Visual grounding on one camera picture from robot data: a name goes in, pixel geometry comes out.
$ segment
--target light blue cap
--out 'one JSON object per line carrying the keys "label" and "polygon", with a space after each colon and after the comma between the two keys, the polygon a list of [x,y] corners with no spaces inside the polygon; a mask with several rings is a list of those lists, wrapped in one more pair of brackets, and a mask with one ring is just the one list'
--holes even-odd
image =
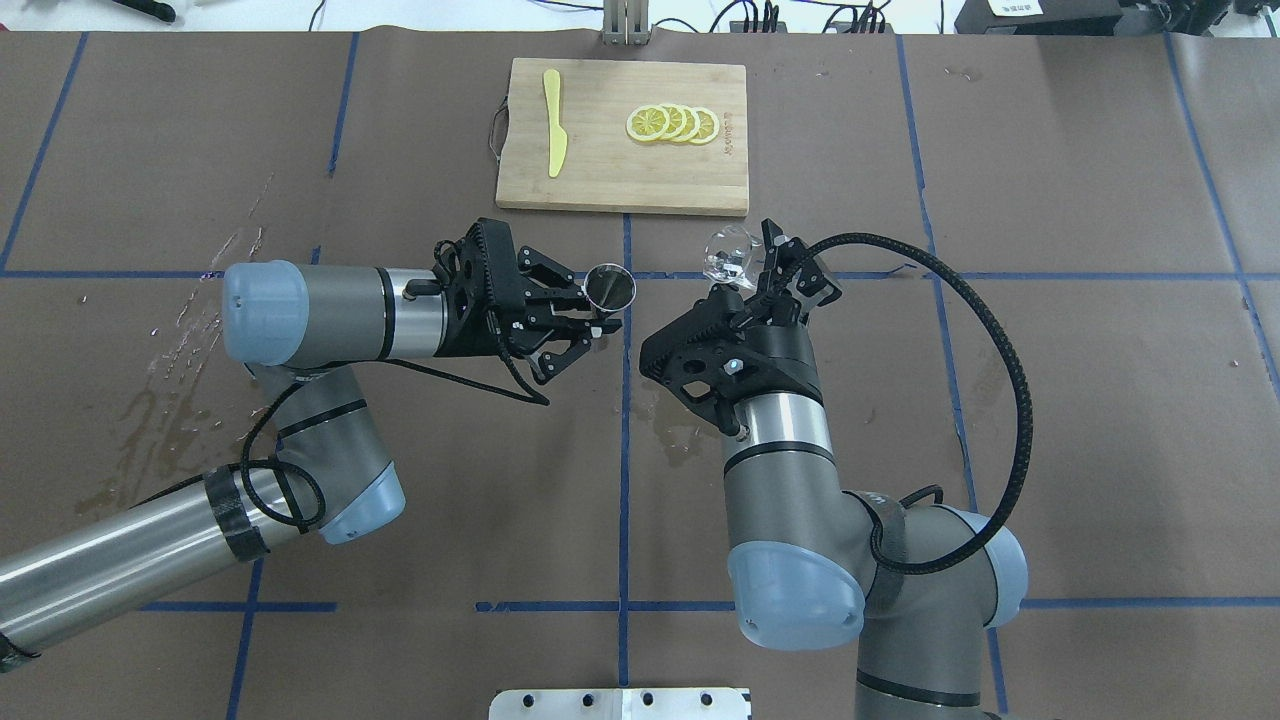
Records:
{"label": "light blue cap", "polygon": [[[965,512],[955,507],[943,505],[955,512],[977,534],[987,524],[986,515]],[[1009,528],[1000,528],[1000,532],[991,538],[983,548],[991,559],[991,568],[996,571],[996,612],[984,626],[998,628],[1014,619],[1027,597],[1027,587],[1030,583],[1030,573],[1027,569],[1027,556],[1023,555],[1023,546],[1019,544],[1014,533]]]}
{"label": "light blue cap", "polygon": [[342,544],[367,536],[403,511],[404,491],[396,475],[396,464],[392,462],[351,505],[320,528],[320,534],[329,544]]}
{"label": "light blue cap", "polygon": [[772,650],[823,650],[863,632],[867,598],[835,561],[795,544],[744,542],[728,553],[737,626]]}
{"label": "light blue cap", "polygon": [[223,279],[227,354],[241,363],[284,363],[302,345],[310,310],[307,282],[293,263],[232,265]]}

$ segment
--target sliced lemon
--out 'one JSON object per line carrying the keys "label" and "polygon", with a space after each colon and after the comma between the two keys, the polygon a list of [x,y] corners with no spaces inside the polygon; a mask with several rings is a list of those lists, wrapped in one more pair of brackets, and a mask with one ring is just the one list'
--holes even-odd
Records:
{"label": "sliced lemon", "polygon": [[627,118],[627,135],[639,142],[653,142],[667,132],[671,115],[662,105],[641,105]]}
{"label": "sliced lemon", "polygon": [[689,120],[689,123],[685,124],[685,132],[682,132],[682,133],[677,135],[676,137],[671,138],[671,141],[672,142],[689,142],[694,137],[698,137],[698,128],[703,127],[703,119],[701,119],[701,115],[699,115],[698,113],[695,113],[694,109],[690,108],[690,106],[687,106],[687,105],[681,105],[680,106],[680,111],[685,114],[685,117]]}
{"label": "sliced lemon", "polygon": [[719,115],[712,113],[707,108],[691,108],[695,115],[698,115],[698,132],[694,137],[689,138],[690,145],[707,145],[708,142],[716,140],[719,136]]}
{"label": "sliced lemon", "polygon": [[663,102],[663,110],[667,110],[667,117],[671,118],[667,122],[667,132],[662,133],[663,140],[671,140],[677,135],[684,135],[685,127],[689,124],[689,117],[681,110],[685,105],[676,105],[675,102]]}

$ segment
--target white label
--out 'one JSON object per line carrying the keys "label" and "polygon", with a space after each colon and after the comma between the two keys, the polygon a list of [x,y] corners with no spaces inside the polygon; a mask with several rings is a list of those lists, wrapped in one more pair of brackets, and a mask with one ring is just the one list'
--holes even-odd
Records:
{"label": "white label", "polygon": [[991,12],[997,18],[1027,18],[1030,15],[1043,15],[1039,0],[987,0]]}

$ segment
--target wooden cutting board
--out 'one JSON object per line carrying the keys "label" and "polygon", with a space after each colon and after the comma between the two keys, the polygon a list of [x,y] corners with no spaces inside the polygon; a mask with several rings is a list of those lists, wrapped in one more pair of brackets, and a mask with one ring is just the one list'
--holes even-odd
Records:
{"label": "wooden cutting board", "polygon": [[[561,126],[568,133],[556,178],[547,174],[547,68],[561,73]],[[627,117],[657,102],[708,108],[721,118],[719,137],[701,146],[631,140]],[[742,65],[516,58],[507,105],[499,208],[746,215]]]}

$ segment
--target yellow knife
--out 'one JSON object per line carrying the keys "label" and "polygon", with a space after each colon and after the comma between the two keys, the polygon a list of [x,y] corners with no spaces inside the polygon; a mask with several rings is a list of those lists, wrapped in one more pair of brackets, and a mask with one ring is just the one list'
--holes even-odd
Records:
{"label": "yellow knife", "polygon": [[556,177],[564,167],[564,152],[568,150],[568,133],[559,124],[559,70],[548,68],[543,73],[543,91],[547,92],[547,126],[550,128],[547,174]]}

